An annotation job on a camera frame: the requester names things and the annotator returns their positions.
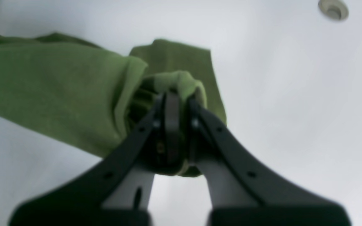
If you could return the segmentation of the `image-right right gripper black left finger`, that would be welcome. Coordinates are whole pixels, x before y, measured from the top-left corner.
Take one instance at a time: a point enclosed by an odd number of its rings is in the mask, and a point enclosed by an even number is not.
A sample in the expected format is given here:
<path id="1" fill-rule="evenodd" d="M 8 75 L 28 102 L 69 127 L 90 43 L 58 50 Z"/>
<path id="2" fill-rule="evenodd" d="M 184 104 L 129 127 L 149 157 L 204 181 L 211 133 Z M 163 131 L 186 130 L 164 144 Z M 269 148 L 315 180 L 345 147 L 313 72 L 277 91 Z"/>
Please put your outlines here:
<path id="1" fill-rule="evenodd" d="M 97 165 L 22 204 L 10 226 L 151 226 L 147 211 L 155 174 L 181 169 L 181 102 L 160 94 L 132 133 Z"/>

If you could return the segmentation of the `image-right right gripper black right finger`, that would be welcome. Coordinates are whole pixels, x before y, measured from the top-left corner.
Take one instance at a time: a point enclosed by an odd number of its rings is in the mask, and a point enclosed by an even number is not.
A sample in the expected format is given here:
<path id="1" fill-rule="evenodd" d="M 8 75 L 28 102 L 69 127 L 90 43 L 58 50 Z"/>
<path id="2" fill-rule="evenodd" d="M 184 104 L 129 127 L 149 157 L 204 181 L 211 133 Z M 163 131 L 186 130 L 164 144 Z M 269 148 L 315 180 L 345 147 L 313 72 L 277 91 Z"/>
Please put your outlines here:
<path id="1" fill-rule="evenodd" d="M 350 226 L 345 209 L 290 182 L 249 153 L 213 113 L 187 102 L 192 161 L 205 176 L 209 226 Z"/>

